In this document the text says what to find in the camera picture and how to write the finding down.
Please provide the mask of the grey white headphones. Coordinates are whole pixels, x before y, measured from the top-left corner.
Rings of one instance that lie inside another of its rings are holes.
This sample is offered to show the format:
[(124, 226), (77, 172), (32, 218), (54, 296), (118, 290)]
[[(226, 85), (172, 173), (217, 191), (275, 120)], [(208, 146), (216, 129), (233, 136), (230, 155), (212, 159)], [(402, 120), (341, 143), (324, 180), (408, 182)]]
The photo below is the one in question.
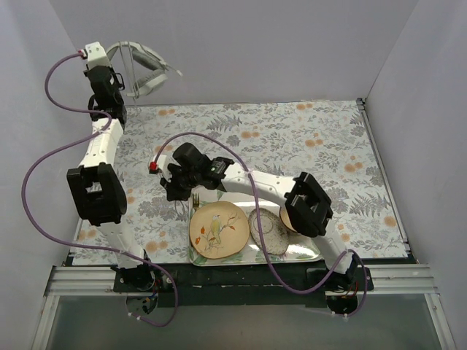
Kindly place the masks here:
[[(126, 96), (136, 100), (155, 92), (161, 88), (168, 79), (167, 72), (175, 71), (180, 77), (183, 76), (179, 69), (169, 65), (156, 51), (139, 42), (119, 41), (106, 49), (109, 60), (116, 53), (120, 53), (126, 77), (130, 85), (125, 87)], [(141, 77), (136, 74), (134, 64), (147, 70)]]

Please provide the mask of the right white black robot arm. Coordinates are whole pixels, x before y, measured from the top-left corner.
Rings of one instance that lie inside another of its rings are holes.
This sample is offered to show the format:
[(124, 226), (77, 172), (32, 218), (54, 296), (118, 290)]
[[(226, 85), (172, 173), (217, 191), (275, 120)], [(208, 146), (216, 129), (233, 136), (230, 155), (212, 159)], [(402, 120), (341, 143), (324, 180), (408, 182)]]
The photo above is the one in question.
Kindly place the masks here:
[(206, 155), (190, 159), (179, 157), (175, 163), (161, 155), (155, 164), (162, 173), (161, 185), (169, 201), (186, 201), (195, 187), (243, 193), (270, 201), (284, 208), (293, 229), (311, 238), (330, 270), (337, 289), (348, 289), (357, 280), (358, 263), (337, 232), (331, 199), (317, 180), (306, 172), (297, 177), (275, 176), (247, 171), (225, 157)]

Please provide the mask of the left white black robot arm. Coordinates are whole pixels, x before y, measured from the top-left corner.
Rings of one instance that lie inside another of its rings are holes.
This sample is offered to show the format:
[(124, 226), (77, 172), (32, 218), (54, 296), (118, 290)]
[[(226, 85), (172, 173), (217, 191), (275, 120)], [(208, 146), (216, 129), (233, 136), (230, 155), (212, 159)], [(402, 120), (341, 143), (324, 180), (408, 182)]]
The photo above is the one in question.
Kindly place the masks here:
[(117, 267), (124, 284), (141, 292), (150, 290), (155, 274), (143, 262), (145, 250), (136, 242), (125, 219), (127, 197), (113, 165), (124, 133), (127, 112), (120, 91), (124, 84), (109, 66), (87, 69), (93, 95), (88, 102), (93, 131), (84, 158), (68, 170), (66, 179), (81, 219), (88, 221), (116, 250)]

